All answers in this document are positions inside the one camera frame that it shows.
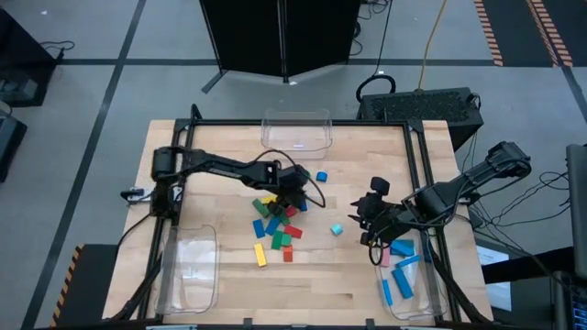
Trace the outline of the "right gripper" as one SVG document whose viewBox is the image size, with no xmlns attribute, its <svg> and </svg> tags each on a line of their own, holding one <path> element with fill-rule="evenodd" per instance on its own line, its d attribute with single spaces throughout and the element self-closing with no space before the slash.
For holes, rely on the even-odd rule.
<svg viewBox="0 0 587 330">
<path fill-rule="evenodd" d="M 350 205 L 360 209 L 360 216 L 349 214 L 349 218 L 364 230 L 361 243 L 392 243 L 411 230 L 398 218 L 404 208 L 400 204 L 383 201 L 378 194 L 366 194 Z"/>
</svg>

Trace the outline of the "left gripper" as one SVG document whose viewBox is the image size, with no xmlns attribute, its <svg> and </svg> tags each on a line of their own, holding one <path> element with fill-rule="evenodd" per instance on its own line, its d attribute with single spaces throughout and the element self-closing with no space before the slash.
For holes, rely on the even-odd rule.
<svg viewBox="0 0 587 330">
<path fill-rule="evenodd" d="M 286 216 L 286 207 L 291 206 L 298 212 L 306 200 L 305 190 L 302 186 L 280 186 L 272 191 L 276 195 L 276 203 L 271 203 L 271 213 L 276 217 Z"/>
</svg>

